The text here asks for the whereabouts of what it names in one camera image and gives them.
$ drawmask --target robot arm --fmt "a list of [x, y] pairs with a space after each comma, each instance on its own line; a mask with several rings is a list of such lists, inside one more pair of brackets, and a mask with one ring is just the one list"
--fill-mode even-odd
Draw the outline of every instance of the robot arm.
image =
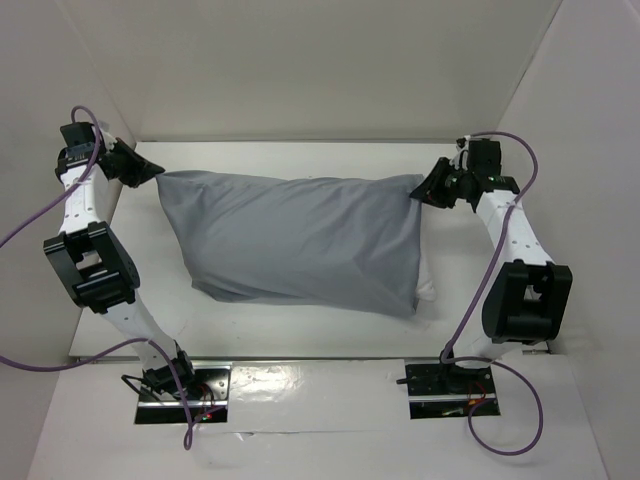
[[[60, 152], [56, 174], [65, 190], [80, 178], [94, 148], [91, 124], [76, 122], [62, 127], [67, 148]], [[107, 184], [118, 178], [137, 187], [164, 170], [135, 152], [122, 140], [102, 133], [98, 161], [85, 181], [67, 198], [58, 236], [44, 242], [44, 251], [71, 299], [102, 315], [127, 338], [154, 340], [172, 359], [183, 385], [193, 379], [185, 352], [160, 329], [138, 294], [140, 277], [122, 244], [103, 221]], [[143, 366], [146, 384], [158, 392], [175, 393], [168, 366], [147, 343], [132, 345]]]
[[[520, 192], [501, 176], [500, 143], [458, 140], [459, 154], [441, 158], [411, 194], [428, 205], [453, 208], [466, 200], [497, 245], [509, 206]], [[469, 324], [455, 356], [498, 359], [519, 345], [535, 345], [558, 335], [571, 288], [569, 267], [556, 265], [540, 246], [522, 204], [515, 206], [504, 247], [481, 305], [481, 322]], [[477, 366], [465, 364], [465, 367]]]

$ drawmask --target pillowcase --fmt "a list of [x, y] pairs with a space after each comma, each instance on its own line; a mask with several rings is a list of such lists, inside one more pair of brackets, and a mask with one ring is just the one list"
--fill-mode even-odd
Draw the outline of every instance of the pillowcase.
[[192, 286], [216, 300], [415, 313], [422, 175], [280, 180], [156, 176]]

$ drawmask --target floor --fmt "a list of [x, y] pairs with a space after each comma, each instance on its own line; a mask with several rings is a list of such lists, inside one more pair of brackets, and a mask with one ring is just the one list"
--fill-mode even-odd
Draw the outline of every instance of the floor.
[[[139, 367], [114, 363], [60, 375], [29, 479], [605, 479], [567, 359], [507, 361], [545, 407], [542, 439], [521, 457], [484, 451], [464, 418], [410, 420], [401, 360], [236, 363], [228, 423], [199, 427], [185, 452], [184, 425], [133, 424], [136, 396], [119, 376]], [[515, 377], [494, 378], [502, 415], [475, 424], [491, 445], [521, 448], [535, 404]]]

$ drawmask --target black mounting bracket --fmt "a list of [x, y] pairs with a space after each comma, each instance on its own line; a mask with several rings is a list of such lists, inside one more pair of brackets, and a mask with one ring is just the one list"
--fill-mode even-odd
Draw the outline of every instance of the black mounting bracket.
[[[58, 179], [71, 168], [88, 164], [96, 141], [92, 124], [89, 122], [63, 125], [60, 132], [67, 147], [60, 150], [58, 155]], [[117, 178], [131, 188], [139, 187], [165, 171], [164, 168], [137, 154], [120, 138], [116, 138], [111, 150], [105, 148], [104, 142], [101, 143], [97, 163], [107, 179]]]
[[[180, 350], [178, 344], [176, 344], [176, 347], [178, 349], [178, 355], [171, 361], [171, 363], [178, 373], [178, 378], [180, 379], [183, 388], [189, 388], [193, 385], [193, 365], [184, 350]], [[146, 385], [158, 393], [162, 393], [164, 391], [173, 394], [178, 391], [178, 386], [173, 379], [171, 369], [168, 365], [162, 368], [145, 370], [142, 373], [142, 378]]]
[[[461, 138], [458, 145], [462, 148], [466, 140]], [[453, 208], [460, 198], [466, 200], [476, 211], [483, 193], [494, 190], [509, 190], [520, 193], [513, 177], [504, 177], [502, 171], [502, 152], [500, 142], [487, 139], [469, 140], [466, 165], [452, 165], [451, 160], [441, 157], [424, 182], [410, 197], [437, 208]]]
[[412, 419], [466, 416], [479, 402], [481, 405], [475, 415], [500, 414], [496, 387], [488, 366], [461, 368], [437, 360], [408, 362], [405, 373], [406, 378], [396, 383], [407, 385]]
[[[138, 270], [106, 222], [92, 222], [84, 230], [45, 240], [44, 253], [79, 307], [104, 314], [109, 307], [135, 301]], [[97, 263], [78, 268], [94, 253], [99, 256]]]
[[[482, 306], [482, 327], [493, 343], [535, 345], [558, 335], [573, 276], [565, 265], [502, 265]], [[531, 287], [536, 298], [526, 298]]]

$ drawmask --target purple cable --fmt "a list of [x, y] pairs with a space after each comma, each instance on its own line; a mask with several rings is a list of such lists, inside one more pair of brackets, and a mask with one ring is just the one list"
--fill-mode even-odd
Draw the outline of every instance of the purple cable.
[[100, 131], [100, 126], [98, 125], [98, 120], [96, 119], [96, 117], [93, 114], [93, 112], [91, 110], [89, 110], [87, 107], [83, 107], [82, 105], [77, 105], [77, 106], [73, 107], [73, 109], [71, 110], [71, 121], [72, 122], [76, 121], [76, 112], [78, 110], [83, 110], [84, 112], [87, 113], [87, 115], [89, 115], [89, 117], [91, 117], [91, 121], [93, 122], [93, 126], [95, 128], [95, 133], [96, 133], [96, 143], [95, 143], [95, 146], [93, 147], [93, 153], [91, 154], [91, 158], [89, 159], [89, 163], [87, 164], [87, 168], [85, 168], [84, 172], [82, 172], [82, 175], [80, 175], [80, 178], [78, 178], [78, 181], [75, 182], [71, 186], [71, 188], [66, 190], [62, 195], [60, 195], [60, 196], [56, 197], [55, 199], [53, 199], [51, 201], [51, 203], [49, 203], [48, 205], [44, 206], [41, 210], [39, 210], [36, 213], [34, 213], [33, 215], [31, 215], [24, 222], [22, 222], [20, 225], [18, 225], [16, 228], [14, 228], [11, 232], [9, 232], [2, 240], [0, 240], [0, 248], [4, 247], [9, 240], [11, 240], [13, 237], [15, 237], [18, 233], [20, 233], [22, 230], [24, 230], [27, 226], [29, 226], [30, 224], [35, 222], [42, 215], [44, 215], [49, 210], [51, 210], [53, 207], [55, 207], [57, 204], [59, 204], [60, 202], [65, 200], [67, 197], [69, 197], [69, 195], [71, 195], [73, 192], [75, 192], [76, 189], [80, 186], [80, 183], [84, 182], [85, 179], [89, 176], [89, 173], [91, 172], [91, 168], [93, 167], [93, 165], [98, 160], [98, 153], [100, 152], [100, 142], [102, 141], [102, 132]]
[[[38, 212], [34, 213], [31, 217], [29, 217], [28, 219], [26, 219], [24, 222], [22, 222], [20, 225], [18, 225], [15, 229], [13, 229], [11, 232], [9, 232], [1, 241], [0, 241], [0, 248], [4, 247], [7, 242], [9, 240], [11, 240], [13, 237], [15, 237], [18, 233], [20, 233], [25, 227], [27, 227], [28, 225], [30, 225], [31, 223], [33, 223], [35, 220], [37, 220], [38, 218], [40, 218], [42, 215], [44, 215], [45, 213], [47, 213], [49, 210], [51, 210], [53, 207], [55, 207], [57, 204], [59, 204], [60, 202], [62, 202], [63, 200], [65, 200], [67, 197], [69, 197], [69, 195], [71, 195], [73, 192], [76, 191], [76, 189], [80, 186], [81, 182], [84, 182], [86, 180], [86, 178], [89, 176], [89, 173], [91, 172], [91, 168], [93, 168], [93, 166], [95, 165], [97, 159], [98, 159], [98, 154], [100, 152], [100, 142], [102, 141], [102, 132], [100, 131], [100, 126], [98, 125], [98, 120], [96, 119], [95, 115], [93, 114], [93, 112], [91, 110], [89, 110], [87, 107], [84, 107], [82, 105], [77, 105], [75, 107], [73, 107], [73, 109], [71, 110], [71, 121], [75, 122], [76, 121], [76, 112], [78, 110], [83, 110], [84, 112], [86, 112], [89, 117], [91, 118], [91, 121], [93, 122], [93, 126], [95, 129], [95, 135], [96, 135], [96, 142], [95, 145], [93, 147], [93, 152], [91, 153], [91, 158], [89, 159], [89, 163], [87, 164], [87, 167], [85, 168], [84, 172], [82, 172], [82, 175], [80, 175], [80, 177], [78, 178], [78, 180], [68, 189], [66, 190], [62, 195], [60, 195], [59, 197], [55, 198], [51, 203], [49, 203], [48, 205], [46, 205], [44, 208], [42, 208], [41, 210], [39, 210]], [[202, 420], [202, 418], [205, 415], [208, 415], [209, 413], [213, 413], [223, 407], [214, 407], [210, 410], [207, 410], [206, 412], [197, 415], [195, 419], [193, 419], [191, 417], [191, 411], [189, 410], [189, 403], [187, 401], [187, 397], [183, 392], [182, 389], [182, 382], [180, 382], [180, 377], [178, 375], [178, 372], [176, 372], [175, 367], [173, 366], [173, 363], [171, 363], [171, 359], [169, 358], [169, 355], [167, 355], [167, 353], [160, 347], [160, 345], [158, 345], [156, 342], [154, 342], [153, 340], [148, 340], [146, 338], [132, 338], [130, 340], [126, 340], [124, 342], [121, 342], [117, 345], [114, 345], [113, 347], [105, 350], [104, 352], [100, 352], [97, 355], [94, 355], [93, 357], [90, 358], [86, 358], [80, 362], [76, 362], [73, 363], [71, 365], [60, 365], [60, 366], [56, 366], [56, 367], [39, 367], [39, 366], [35, 366], [35, 365], [27, 365], [24, 363], [20, 363], [20, 362], [16, 362], [14, 360], [11, 360], [7, 357], [4, 357], [2, 355], [0, 355], [0, 363], [3, 363], [9, 367], [13, 367], [13, 368], [17, 368], [19, 370], [26, 370], [28, 372], [62, 372], [64, 370], [71, 370], [72, 368], [78, 368], [81, 367], [82, 365], [86, 365], [87, 363], [91, 363], [94, 362], [106, 355], [109, 355], [111, 352], [114, 352], [122, 347], [126, 347], [127, 345], [130, 345], [132, 343], [140, 343], [140, 342], [148, 342], [149, 345], [151, 345], [153, 348], [155, 348], [158, 353], [162, 356], [162, 358], [164, 358], [165, 362], [167, 362], [167, 365], [169, 366], [169, 370], [171, 371], [171, 375], [173, 376], [173, 380], [176, 383], [176, 386], [178, 387], [178, 393], [180, 394], [180, 401], [182, 402], [182, 407], [184, 408], [184, 413], [185, 416], [187, 418], [187, 432], [184, 435], [184, 440], [182, 442], [182, 444], [184, 445], [185, 450], [189, 450], [191, 448], [191, 445], [193, 444], [193, 428], [198, 424], [198, 422], [200, 422]]]
[[500, 231], [500, 238], [498, 239], [498, 243], [496, 245], [495, 252], [493, 252], [493, 256], [491, 257], [491, 261], [489, 262], [489, 266], [487, 267], [487, 271], [484, 273], [484, 276], [482, 277], [482, 281], [480, 282], [480, 285], [478, 285], [478, 289], [476, 290], [476, 293], [473, 296], [473, 299], [471, 300], [471, 303], [469, 304], [469, 307], [467, 307], [467, 311], [465, 312], [464, 316], [462, 317], [462, 320], [460, 321], [460, 325], [458, 325], [458, 328], [456, 329], [456, 331], [454, 332], [453, 336], [451, 337], [451, 340], [449, 340], [447, 342], [447, 344], [445, 345], [444, 350], [442, 351], [442, 355], [440, 356], [440, 361], [442, 363], [445, 363], [445, 364], [454, 364], [454, 363], [458, 363], [458, 362], [467, 362], [467, 361], [490, 363], [490, 364], [496, 365], [496, 366], [498, 366], [500, 368], [504, 368], [505, 370], [513, 373], [516, 377], [518, 377], [520, 380], [522, 380], [525, 383], [525, 385], [527, 385], [529, 390], [531, 390], [531, 393], [533, 393], [533, 397], [536, 400], [536, 406], [538, 408], [538, 431], [536, 432], [536, 436], [533, 438], [531, 443], [529, 443], [529, 445], [527, 445], [526, 447], [521, 448], [519, 450], [512, 450], [512, 451], [498, 450], [496, 448], [493, 448], [493, 447], [487, 445], [478, 436], [478, 434], [476, 433], [475, 428], [473, 427], [473, 422], [472, 422], [471, 419], [472, 419], [473, 414], [475, 413], [475, 411], [480, 406], [482, 406], [484, 403], [488, 402], [489, 400], [485, 400], [484, 402], [477, 403], [471, 408], [471, 410], [469, 410], [469, 417], [468, 417], [469, 430], [471, 431], [471, 435], [473, 435], [473, 438], [475, 438], [476, 441], [480, 445], [482, 445], [484, 448], [486, 448], [487, 450], [489, 450], [492, 453], [495, 453], [497, 455], [507, 456], [507, 457], [515, 457], [517, 455], [522, 455], [523, 453], [527, 453], [528, 451], [533, 449], [533, 447], [536, 446], [536, 444], [540, 440], [540, 437], [542, 436], [542, 429], [543, 429], [543, 426], [544, 426], [544, 415], [543, 415], [543, 411], [542, 411], [542, 401], [540, 400], [540, 396], [538, 395], [538, 392], [536, 391], [536, 389], [533, 386], [533, 384], [529, 380], [527, 380], [524, 377], [524, 375], [522, 375], [520, 372], [514, 370], [513, 368], [509, 367], [508, 365], [505, 365], [504, 363], [496, 362], [496, 361], [493, 361], [493, 360], [491, 360], [489, 358], [482, 358], [482, 357], [455, 357], [455, 358], [448, 358], [449, 355], [451, 354], [451, 352], [453, 351], [454, 345], [456, 344], [456, 342], [460, 338], [460, 335], [462, 334], [462, 331], [467, 326], [467, 323], [469, 323], [469, 320], [471, 319], [471, 315], [473, 314], [473, 311], [477, 307], [478, 302], [480, 301], [480, 297], [482, 297], [482, 293], [487, 288], [487, 284], [489, 283], [489, 280], [491, 278], [491, 274], [493, 273], [493, 270], [495, 269], [495, 267], [496, 267], [496, 265], [498, 263], [498, 258], [500, 257], [500, 252], [502, 251], [502, 248], [504, 247], [504, 243], [505, 243], [505, 241], [507, 239], [507, 230], [508, 230], [509, 220], [511, 219], [511, 214], [513, 213], [513, 209], [515, 208], [515, 205], [522, 199], [522, 197], [524, 197], [524, 195], [527, 193], [527, 191], [531, 188], [531, 185], [533, 185], [533, 182], [535, 182], [536, 178], [538, 177], [538, 157], [536, 157], [535, 152], [533, 151], [533, 149], [531, 148], [531, 146], [527, 142], [525, 142], [519, 136], [514, 135], [513, 133], [499, 132], [499, 131], [495, 131], [495, 132], [494, 131], [478, 132], [478, 133], [474, 133], [471, 136], [472, 137], [483, 137], [483, 136], [486, 136], [486, 135], [497, 135], [497, 136], [501, 136], [501, 137], [508, 137], [508, 138], [511, 138], [511, 139], [517, 141], [518, 143], [520, 143], [527, 150], [529, 155], [531, 156], [531, 160], [533, 162], [533, 173], [531, 174], [531, 178], [529, 179], [527, 184], [524, 186], [522, 191], [518, 195], [516, 195], [516, 198], [514, 199], [513, 204], [510, 205], [509, 208], [507, 209], [507, 213], [505, 214], [504, 222], [502, 224], [502, 230]]
[[121, 349], [122, 347], [131, 345], [132, 343], [144, 343], [144, 342], [149, 343], [149, 345], [155, 348], [158, 351], [158, 353], [162, 356], [164, 361], [167, 362], [167, 365], [169, 366], [169, 370], [171, 371], [173, 380], [175, 381], [176, 387], [178, 388], [178, 393], [180, 394], [180, 401], [182, 402], [182, 408], [184, 408], [184, 414], [187, 418], [187, 432], [184, 435], [182, 445], [184, 446], [185, 450], [189, 450], [191, 449], [191, 445], [193, 444], [193, 428], [206, 415], [213, 413], [217, 410], [220, 410], [223, 407], [218, 406], [218, 407], [211, 408], [205, 411], [204, 413], [197, 415], [196, 418], [193, 419], [191, 417], [191, 410], [189, 409], [189, 403], [187, 401], [186, 395], [184, 394], [184, 391], [182, 388], [182, 382], [180, 382], [180, 376], [178, 375], [176, 368], [173, 366], [173, 363], [171, 362], [169, 355], [167, 355], [167, 353], [160, 347], [160, 345], [158, 345], [153, 340], [148, 340], [146, 338], [131, 338], [129, 340], [125, 340], [124, 342], [120, 342], [119, 344], [114, 345], [113, 347], [108, 348], [104, 352], [100, 352], [97, 355], [94, 355], [93, 357], [85, 358], [84, 360], [76, 363], [72, 363], [71, 365], [59, 365], [56, 367], [39, 367], [37, 365], [27, 365], [24, 363], [16, 362], [15, 360], [11, 360], [3, 355], [0, 355], [0, 363], [3, 363], [9, 367], [17, 368], [18, 370], [25, 370], [27, 372], [40, 372], [40, 373], [62, 372], [64, 370], [71, 370], [72, 368], [78, 368], [88, 363], [95, 362], [96, 360], [99, 360], [102, 357], [105, 357], [110, 353]]

